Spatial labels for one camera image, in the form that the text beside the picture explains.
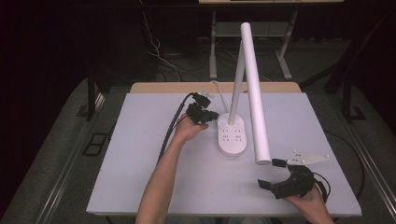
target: white desk lamp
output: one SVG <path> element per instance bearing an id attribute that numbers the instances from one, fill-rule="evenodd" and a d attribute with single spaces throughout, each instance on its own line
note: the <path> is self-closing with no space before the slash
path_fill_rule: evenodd
<path id="1" fill-rule="evenodd" d="M 244 121 L 236 115 L 242 79 L 246 71 L 256 163 L 270 164 L 271 155 L 262 108 L 262 91 L 249 23 L 245 22 L 241 25 L 241 35 L 242 42 L 236 66 L 231 110 L 230 113 L 223 114 L 218 119 L 219 146 L 223 154 L 235 157 L 241 155 L 247 146 Z"/>

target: gray floor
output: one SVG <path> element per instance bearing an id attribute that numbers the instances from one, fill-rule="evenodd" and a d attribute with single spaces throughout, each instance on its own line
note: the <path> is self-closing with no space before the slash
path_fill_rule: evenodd
<path id="1" fill-rule="evenodd" d="M 238 47 L 236 40 L 220 40 L 218 43 L 218 81 L 233 81 Z M 184 81 L 209 81 L 208 47 L 203 44 L 202 54 L 194 58 L 175 59 L 178 72 Z M 256 40 L 257 62 L 262 81 L 284 81 L 277 65 L 274 50 L 280 46 L 277 40 Z M 286 56 L 293 81 L 300 83 L 335 63 L 348 46 L 347 41 L 323 40 L 291 42 Z M 159 66 L 154 81 L 177 81 L 174 68 Z M 396 189 L 392 173 L 396 170 L 396 138 L 384 121 L 367 102 L 358 89 L 353 90 L 352 104 L 358 106 L 367 120 L 347 124 L 340 116 L 340 93 L 326 94 L 322 88 L 326 78 L 304 89 L 307 92 L 318 119 L 325 130 L 337 160 L 354 191 L 361 186 L 361 167 L 351 147 L 356 147 L 350 129 L 356 131 L 363 145 L 372 156 L 382 176 L 391 189 Z M 106 145 L 99 157 L 81 155 L 93 133 L 111 133 L 117 121 L 126 92 L 130 87 L 114 87 L 98 101 L 98 112 L 92 121 L 81 116 L 81 108 L 87 104 L 86 80 L 77 86 L 64 105 L 64 109 L 52 127 L 47 140 L 38 153 L 29 173 L 21 184 L 1 224 L 8 223 L 108 223 L 104 217 L 85 212 L 91 196 Z M 375 181 L 366 174 L 364 190 L 359 202 L 362 217 L 341 218 L 337 223 L 394 223 Z M 112 217 L 112 222 L 133 223 L 132 217 Z M 281 218 L 282 222 L 304 223 L 300 217 Z"/>

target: power outlet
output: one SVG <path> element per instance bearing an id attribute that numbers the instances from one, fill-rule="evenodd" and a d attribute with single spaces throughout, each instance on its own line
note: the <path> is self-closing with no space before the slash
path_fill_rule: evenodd
<path id="1" fill-rule="evenodd" d="M 218 118 L 218 137 L 220 151 L 226 156 L 239 156 L 247 146 L 245 123 L 235 115 L 234 125 L 228 124 L 229 114 Z"/>

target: wooden desk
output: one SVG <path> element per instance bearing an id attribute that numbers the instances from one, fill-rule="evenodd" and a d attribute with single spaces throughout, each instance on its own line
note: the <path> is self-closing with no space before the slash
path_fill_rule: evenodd
<path id="1" fill-rule="evenodd" d="M 220 85 L 225 100 L 230 102 L 232 94 L 228 92 L 233 83 Z M 275 92 L 276 86 L 281 92 Z M 361 208 L 306 95 L 295 83 L 262 83 L 262 87 L 263 91 L 272 88 L 272 92 L 262 95 L 272 157 L 287 159 L 294 149 L 329 155 L 327 161 L 308 167 L 324 175 L 332 184 L 327 202 L 330 214 L 334 217 L 360 216 Z M 96 179 L 88 213 L 136 215 L 170 120 L 186 92 L 202 89 L 214 95 L 208 109 L 225 113 L 214 83 L 136 83 L 132 86 Z M 284 168 L 255 163 L 246 93 L 240 95 L 237 114 L 245 121 L 246 150 L 237 158 L 224 156 L 219 151 L 216 122 L 210 122 L 209 128 L 186 143 L 180 154 L 170 216 L 300 216 L 291 204 L 276 200 L 270 191 L 260 189 L 257 184 L 257 179 L 281 182 L 290 173 Z"/>

